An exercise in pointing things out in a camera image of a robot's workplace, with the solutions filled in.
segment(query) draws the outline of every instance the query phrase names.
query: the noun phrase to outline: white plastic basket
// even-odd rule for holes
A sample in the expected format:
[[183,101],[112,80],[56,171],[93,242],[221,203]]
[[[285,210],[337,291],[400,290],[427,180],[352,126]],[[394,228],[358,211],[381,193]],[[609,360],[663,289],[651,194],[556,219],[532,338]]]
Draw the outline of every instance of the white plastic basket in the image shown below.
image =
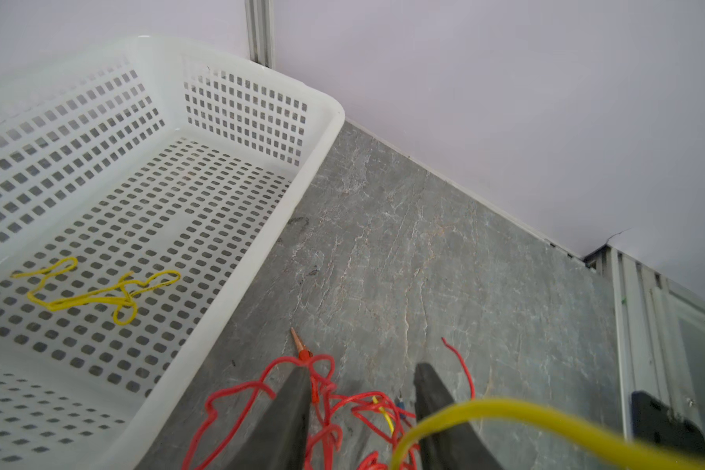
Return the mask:
[[[339,133],[335,99],[201,43],[127,38],[0,82],[0,468],[132,468]],[[50,313],[11,279],[67,256],[75,296],[176,269],[137,299]]]

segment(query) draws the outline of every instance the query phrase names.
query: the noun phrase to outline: white backdrop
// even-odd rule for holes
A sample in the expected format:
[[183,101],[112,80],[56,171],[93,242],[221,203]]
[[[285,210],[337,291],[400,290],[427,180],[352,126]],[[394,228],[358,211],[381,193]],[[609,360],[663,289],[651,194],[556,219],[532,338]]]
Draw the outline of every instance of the white backdrop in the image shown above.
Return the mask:
[[0,76],[139,34],[197,39],[248,57],[244,0],[0,0]]
[[705,0],[275,0],[278,69],[578,256],[705,297]]

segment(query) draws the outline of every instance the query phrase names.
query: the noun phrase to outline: marble-patterned surface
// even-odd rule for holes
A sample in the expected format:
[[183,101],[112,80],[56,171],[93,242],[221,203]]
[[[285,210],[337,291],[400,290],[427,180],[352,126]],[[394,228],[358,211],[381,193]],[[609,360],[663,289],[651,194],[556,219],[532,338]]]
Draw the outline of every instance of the marble-patterned surface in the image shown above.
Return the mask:
[[[342,393],[381,390],[412,409],[414,366],[428,361],[456,400],[467,399],[444,336],[465,356],[479,396],[530,400],[621,429],[607,281],[348,123],[139,468],[178,467],[205,398],[295,354],[290,326],[312,351],[336,358]],[[286,374],[273,374],[275,390]],[[245,400],[219,405],[197,461]],[[267,402],[211,468],[226,465]],[[336,468],[355,468],[371,450],[388,460],[381,439],[349,413],[340,417]],[[476,427],[507,469],[603,466],[534,428]]]

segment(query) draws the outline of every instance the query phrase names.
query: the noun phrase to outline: yellow wire in basket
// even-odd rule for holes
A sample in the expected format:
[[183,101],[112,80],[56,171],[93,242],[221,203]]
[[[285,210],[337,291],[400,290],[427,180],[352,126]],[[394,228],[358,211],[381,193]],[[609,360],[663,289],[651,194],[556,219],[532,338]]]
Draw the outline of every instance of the yellow wire in basket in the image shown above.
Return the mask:
[[[179,281],[180,279],[180,273],[178,271],[160,271],[153,276],[149,277],[146,280],[135,280],[135,279],[128,279],[129,277],[132,277],[133,272],[127,272],[125,275],[120,277],[118,280],[117,284],[113,284],[112,286],[105,287],[103,289],[96,289],[92,290],[90,292],[87,292],[85,294],[81,294],[80,296],[74,296],[74,297],[68,297],[68,298],[59,298],[57,300],[53,300],[51,302],[45,302],[41,298],[38,298],[35,296],[36,293],[38,293],[40,290],[42,290],[47,284],[47,280],[59,276],[61,274],[64,274],[69,271],[73,271],[76,267],[78,266],[78,259],[75,257],[68,257],[68,258],[63,258],[54,265],[47,267],[47,268],[42,268],[38,269],[37,271],[31,271],[31,272],[22,272],[22,273],[16,273],[14,275],[11,275],[10,277],[13,277],[15,279],[21,278],[21,277],[29,277],[29,276],[38,276],[38,275],[44,275],[40,282],[38,283],[37,287],[34,287],[32,290],[30,290],[26,296],[28,297],[29,300],[31,300],[33,303],[38,304],[42,307],[45,307],[48,311],[60,311],[60,310],[65,310],[66,308],[71,308],[71,307],[78,307],[78,306],[85,306],[86,304],[109,304],[113,306],[117,306],[115,311],[113,312],[113,322],[115,324],[120,325],[120,326],[125,326],[130,324],[133,321],[133,318],[138,315],[138,305],[136,302],[133,300],[133,297],[140,296],[143,293],[149,292],[151,290],[157,289],[159,287],[164,287],[164,286],[169,286],[170,284]],[[160,282],[159,284],[155,284],[153,286],[150,286],[151,282],[156,280],[158,277],[164,276],[164,275],[172,275],[175,276],[173,279],[166,280],[164,282]],[[143,287],[142,289],[139,290],[134,290],[133,292],[128,292],[126,289],[127,286],[129,285],[134,285],[138,287]],[[103,293],[108,293],[113,290],[121,290],[124,294],[124,296],[119,297],[119,296],[100,296],[100,294]],[[131,315],[126,319],[125,321],[121,321],[118,319],[118,313],[120,313],[120,310],[123,307],[132,307],[133,311]]]
[[512,399],[484,399],[451,405],[423,419],[403,436],[389,470],[398,470],[407,450],[423,437],[471,419],[507,418],[553,431],[614,465],[630,470],[705,470],[705,460],[655,446],[626,442],[587,421],[551,408]]

